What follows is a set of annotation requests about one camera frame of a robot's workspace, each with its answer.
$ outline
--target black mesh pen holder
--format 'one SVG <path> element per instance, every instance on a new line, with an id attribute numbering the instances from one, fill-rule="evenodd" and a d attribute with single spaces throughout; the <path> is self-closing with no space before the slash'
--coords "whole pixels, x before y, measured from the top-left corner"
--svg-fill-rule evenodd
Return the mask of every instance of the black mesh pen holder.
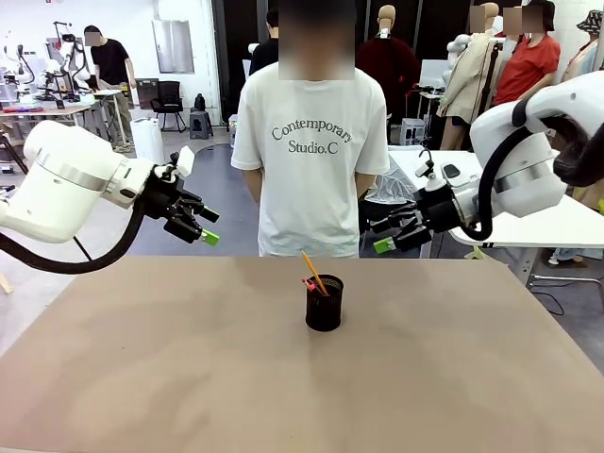
<path id="1" fill-rule="evenodd" d="M 309 283 L 317 287 L 306 290 L 306 324 L 319 332 L 330 332 L 342 322 L 342 292 L 344 284 L 335 276 L 319 275 L 329 295 L 323 295 L 314 277 Z"/>

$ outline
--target dark red garment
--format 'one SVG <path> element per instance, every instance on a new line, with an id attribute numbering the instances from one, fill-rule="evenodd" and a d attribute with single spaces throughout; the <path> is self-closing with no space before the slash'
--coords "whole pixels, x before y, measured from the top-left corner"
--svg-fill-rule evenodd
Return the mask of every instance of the dark red garment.
<path id="1" fill-rule="evenodd" d="M 357 68 L 384 91 L 388 113 L 404 110 L 405 95 L 419 81 L 420 65 L 411 48 L 398 38 L 373 38 L 357 53 Z"/>
<path id="2" fill-rule="evenodd" d="M 549 35 L 534 47 L 523 40 L 506 64 L 494 104 L 517 101 L 544 76 L 555 73 L 560 61 L 560 45 Z"/>

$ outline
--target person in red shirt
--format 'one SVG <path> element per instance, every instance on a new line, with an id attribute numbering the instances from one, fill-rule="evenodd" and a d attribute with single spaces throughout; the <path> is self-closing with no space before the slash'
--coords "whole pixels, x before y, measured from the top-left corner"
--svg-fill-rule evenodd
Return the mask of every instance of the person in red shirt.
<path id="1" fill-rule="evenodd" d="M 529 99 L 551 85 L 558 70 L 560 45 L 547 33 L 554 31 L 555 5 L 547 0 L 532 0 L 530 7 L 543 9 L 543 31 L 523 39 L 506 64 L 495 96 L 495 105 Z"/>

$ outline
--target pencil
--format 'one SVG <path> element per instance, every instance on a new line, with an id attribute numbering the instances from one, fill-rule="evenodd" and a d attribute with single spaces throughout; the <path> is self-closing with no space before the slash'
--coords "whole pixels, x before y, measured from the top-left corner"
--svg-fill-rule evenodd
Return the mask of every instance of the pencil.
<path id="1" fill-rule="evenodd" d="M 323 293 L 323 295 L 329 295 L 329 293 L 325 289 L 325 285 L 323 284 L 323 281 L 321 280 L 321 278 L 317 274 L 317 271 L 314 270 L 314 266 L 310 262 L 309 256 L 306 253 L 304 253 L 304 250 L 302 251 L 302 256 L 304 257 L 304 260 L 306 261 L 306 264 L 310 267 L 310 271 L 314 275 L 314 279 L 317 280 L 317 283 L 319 284 L 319 288 L 321 288 L 321 293 Z"/>

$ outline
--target khaki pants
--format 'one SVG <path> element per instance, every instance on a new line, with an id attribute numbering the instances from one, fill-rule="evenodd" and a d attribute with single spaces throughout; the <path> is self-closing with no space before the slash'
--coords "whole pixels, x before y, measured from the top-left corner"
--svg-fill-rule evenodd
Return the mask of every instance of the khaki pants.
<path id="1" fill-rule="evenodd" d="M 121 85 L 110 85 L 104 80 L 98 81 L 98 88 L 101 90 L 121 90 L 126 84 L 122 83 Z M 130 129 L 130 122 L 132 121 L 132 116 L 130 115 L 130 101 L 124 94 L 121 92 L 115 95 L 117 99 L 117 107 L 122 117 L 122 126 L 124 126 L 124 133 L 126 134 L 126 139 L 129 142 L 132 142 L 132 129 Z M 109 110 L 111 114 L 115 115 L 113 103 L 109 103 Z"/>

